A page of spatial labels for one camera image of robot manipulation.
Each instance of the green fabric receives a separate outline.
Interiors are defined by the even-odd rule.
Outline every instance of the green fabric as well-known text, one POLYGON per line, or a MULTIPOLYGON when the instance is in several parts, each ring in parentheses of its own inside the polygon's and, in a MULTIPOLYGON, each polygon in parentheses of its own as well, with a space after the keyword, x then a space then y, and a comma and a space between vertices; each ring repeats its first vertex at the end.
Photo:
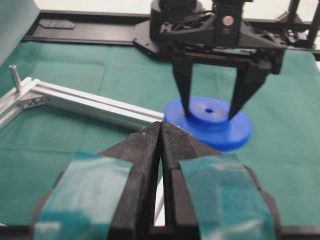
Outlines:
MULTIPOLYGON (((21 77, 161 112, 179 97, 172 66, 133 47, 20 43, 0 67, 0 95, 13 87, 9 64, 21 77)), ((235 76, 233 68, 196 64, 192 94, 230 101, 235 76)), ((283 224, 320 223, 319 79, 310 53, 288 51, 282 74, 269 76, 244 108, 254 129, 237 157, 276 198, 283 224)), ((97 153, 131 132, 46 106, 25 110, 0 131, 0 223, 28 224, 73 152, 97 153)))
POLYGON ((201 240, 275 240, 263 197, 236 155, 179 161, 201 240))
POLYGON ((0 66, 24 37, 39 12, 34 0, 0 2, 0 66))
POLYGON ((106 240, 133 164, 77 152, 42 208, 34 240, 106 240))

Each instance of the green tape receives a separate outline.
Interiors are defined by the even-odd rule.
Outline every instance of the green tape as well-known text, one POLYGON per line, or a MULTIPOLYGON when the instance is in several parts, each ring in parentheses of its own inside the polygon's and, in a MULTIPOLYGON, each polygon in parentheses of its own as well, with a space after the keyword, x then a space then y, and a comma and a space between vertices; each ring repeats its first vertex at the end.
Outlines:
POLYGON ((45 203, 35 240, 106 240, 132 163, 85 152, 74 160, 45 203))
POLYGON ((39 12, 33 0, 0 1, 0 66, 24 37, 39 12))
POLYGON ((268 206, 235 155, 179 162, 202 240, 276 239, 268 206))

